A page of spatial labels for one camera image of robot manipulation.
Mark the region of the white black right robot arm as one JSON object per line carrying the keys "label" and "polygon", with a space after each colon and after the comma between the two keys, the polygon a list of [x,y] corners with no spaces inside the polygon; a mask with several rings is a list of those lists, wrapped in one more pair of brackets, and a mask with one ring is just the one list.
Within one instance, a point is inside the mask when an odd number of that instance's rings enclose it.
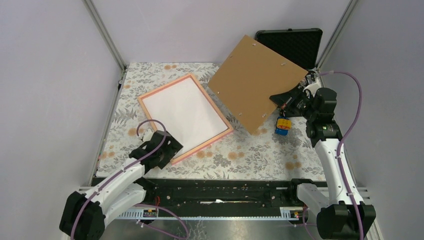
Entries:
{"label": "white black right robot arm", "polygon": [[327,184],[328,196],[313,183],[301,183],[287,191],[287,201],[293,206],[304,203],[313,212],[322,239],[364,239],[376,210],[364,202],[350,173],[343,135],[334,120],[337,93],[326,87],[312,93],[298,85],[269,99],[281,113],[293,112],[306,119],[306,135],[321,161]]}

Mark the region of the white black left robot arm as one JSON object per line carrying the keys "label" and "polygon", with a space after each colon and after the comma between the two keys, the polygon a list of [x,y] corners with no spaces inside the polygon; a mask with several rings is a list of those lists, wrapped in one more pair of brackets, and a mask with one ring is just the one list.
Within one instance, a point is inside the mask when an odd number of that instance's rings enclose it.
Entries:
{"label": "white black left robot arm", "polygon": [[123,167],[85,192],[69,195],[59,230],[74,240],[98,240],[106,227],[129,208],[157,200],[155,185],[144,175],[163,169],[183,148],[169,132],[157,130],[132,150]]}

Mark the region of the brown cardboard backing board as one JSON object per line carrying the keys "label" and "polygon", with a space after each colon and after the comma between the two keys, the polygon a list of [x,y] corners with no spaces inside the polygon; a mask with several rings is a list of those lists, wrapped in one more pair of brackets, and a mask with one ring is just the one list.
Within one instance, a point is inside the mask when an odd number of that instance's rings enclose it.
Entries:
{"label": "brown cardboard backing board", "polygon": [[277,108],[269,97],[290,91],[307,73],[245,35],[209,80],[208,87],[253,134]]}

